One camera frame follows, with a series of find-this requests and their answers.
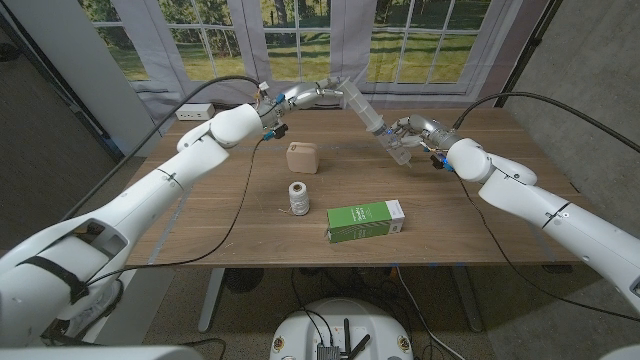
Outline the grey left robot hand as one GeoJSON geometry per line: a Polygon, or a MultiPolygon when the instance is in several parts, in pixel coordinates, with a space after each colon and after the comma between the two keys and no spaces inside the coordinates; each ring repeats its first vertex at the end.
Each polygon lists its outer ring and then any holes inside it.
{"type": "Polygon", "coordinates": [[[329,77],[315,82],[299,83],[282,93],[276,109],[282,114],[294,110],[308,109],[323,98],[341,98],[344,92],[338,90],[339,77],[329,77]]]}

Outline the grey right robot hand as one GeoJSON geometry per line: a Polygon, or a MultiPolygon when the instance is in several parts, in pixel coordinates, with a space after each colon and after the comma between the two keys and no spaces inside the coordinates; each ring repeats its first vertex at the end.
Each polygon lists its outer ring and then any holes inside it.
{"type": "Polygon", "coordinates": [[[410,115],[400,118],[382,132],[382,145],[399,149],[422,146],[428,150],[448,150],[460,137],[432,118],[410,115]]]}

